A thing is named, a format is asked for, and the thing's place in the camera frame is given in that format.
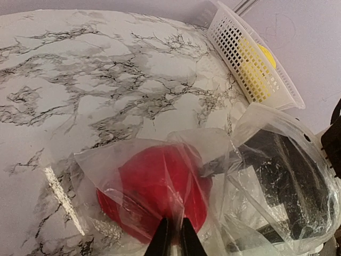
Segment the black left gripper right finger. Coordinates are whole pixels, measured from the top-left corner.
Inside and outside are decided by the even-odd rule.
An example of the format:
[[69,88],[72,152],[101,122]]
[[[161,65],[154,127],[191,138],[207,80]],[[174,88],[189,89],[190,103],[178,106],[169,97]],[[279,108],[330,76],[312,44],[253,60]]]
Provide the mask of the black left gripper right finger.
[[189,218],[184,218],[181,227],[181,255],[207,256]]

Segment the clear zip top bag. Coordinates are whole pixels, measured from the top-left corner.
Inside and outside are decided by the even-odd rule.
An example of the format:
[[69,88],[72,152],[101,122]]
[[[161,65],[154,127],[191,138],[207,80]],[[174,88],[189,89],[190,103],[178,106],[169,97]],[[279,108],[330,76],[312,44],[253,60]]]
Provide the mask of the clear zip top bag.
[[[130,139],[85,150],[74,155],[76,168],[72,182],[79,200],[79,210],[84,224],[96,229],[101,235],[112,237],[113,243],[104,250],[105,255],[144,255],[148,244],[143,244],[124,232],[101,209],[96,191],[106,188],[111,199],[123,203],[119,167],[135,154],[154,146],[183,143],[193,146],[201,156],[202,167],[219,155],[226,155],[247,141],[257,131],[267,130],[285,135],[303,143],[308,137],[309,153],[316,156],[333,189],[333,234],[321,240],[269,240],[256,229],[250,228],[235,218],[226,218],[222,213],[227,176],[217,174],[209,178],[213,185],[206,201],[207,218],[203,227],[196,231],[207,255],[310,255],[328,241],[340,226],[340,179],[327,161],[319,139],[299,120],[259,103],[251,104],[231,134],[219,128],[201,128],[170,133],[165,140]],[[181,227],[170,219],[170,255],[181,255]]]

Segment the fake yellow banana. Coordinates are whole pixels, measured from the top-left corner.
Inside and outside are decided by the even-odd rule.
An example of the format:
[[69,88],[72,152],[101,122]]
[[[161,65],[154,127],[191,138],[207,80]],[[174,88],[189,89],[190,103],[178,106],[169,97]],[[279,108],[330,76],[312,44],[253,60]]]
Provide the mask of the fake yellow banana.
[[241,57],[239,78],[251,102],[263,102],[270,97],[265,83],[269,69],[247,39],[238,40],[238,53]]

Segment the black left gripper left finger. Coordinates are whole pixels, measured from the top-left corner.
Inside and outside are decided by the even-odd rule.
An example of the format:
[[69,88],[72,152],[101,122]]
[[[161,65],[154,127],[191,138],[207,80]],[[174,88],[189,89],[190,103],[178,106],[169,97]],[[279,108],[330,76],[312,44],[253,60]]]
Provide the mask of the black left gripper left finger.
[[169,256],[170,249],[171,223],[168,218],[162,218],[144,256]]

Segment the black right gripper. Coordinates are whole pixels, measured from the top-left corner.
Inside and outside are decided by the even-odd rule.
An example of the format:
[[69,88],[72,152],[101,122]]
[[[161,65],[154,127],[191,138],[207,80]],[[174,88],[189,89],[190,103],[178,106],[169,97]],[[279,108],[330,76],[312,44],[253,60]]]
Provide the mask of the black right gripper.
[[[321,137],[340,179],[340,100]],[[303,143],[260,130],[202,167],[202,175],[227,176],[222,213],[269,240],[321,240],[333,234],[333,189],[316,156]]]

